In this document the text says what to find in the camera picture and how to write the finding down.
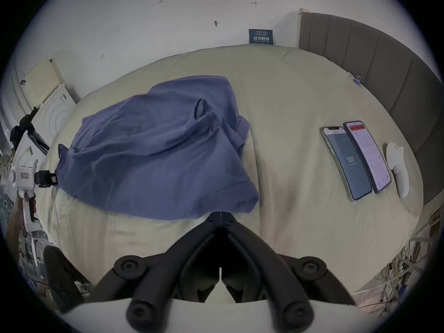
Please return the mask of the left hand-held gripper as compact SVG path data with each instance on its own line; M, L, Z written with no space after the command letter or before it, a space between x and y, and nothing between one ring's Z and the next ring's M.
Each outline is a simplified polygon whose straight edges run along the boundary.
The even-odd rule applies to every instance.
M57 176L49 170L40 170L38 159L32 158L29 164L13 165L8 175L12 186L17 190L19 204L16 206L24 223L40 223L37 214L36 189L49 188L58 184Z

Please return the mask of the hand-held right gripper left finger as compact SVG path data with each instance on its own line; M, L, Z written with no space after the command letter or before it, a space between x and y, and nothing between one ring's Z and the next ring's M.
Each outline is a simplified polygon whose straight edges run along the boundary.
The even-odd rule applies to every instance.
M130 298L126 320L134 329L158 329L185 264L214 238L221 213L212 213L165 253L141 258L123 256L94 287L87 303Z

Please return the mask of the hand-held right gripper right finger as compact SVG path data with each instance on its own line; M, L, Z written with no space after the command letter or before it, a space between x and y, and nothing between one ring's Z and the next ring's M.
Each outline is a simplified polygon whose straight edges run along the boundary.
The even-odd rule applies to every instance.
M344 285L317 257L277 254L230 213L221 213L228 241L258 273L279 329L307 329L315 318L309 300L356 306Z

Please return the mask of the person's left hand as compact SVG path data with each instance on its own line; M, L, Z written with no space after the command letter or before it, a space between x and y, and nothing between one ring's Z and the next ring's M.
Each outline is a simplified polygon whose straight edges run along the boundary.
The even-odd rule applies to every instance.
M23 207L23 198L17 197L9 218L6 232L6 242L9 246L15 246L18 244L20 227L24 224Z

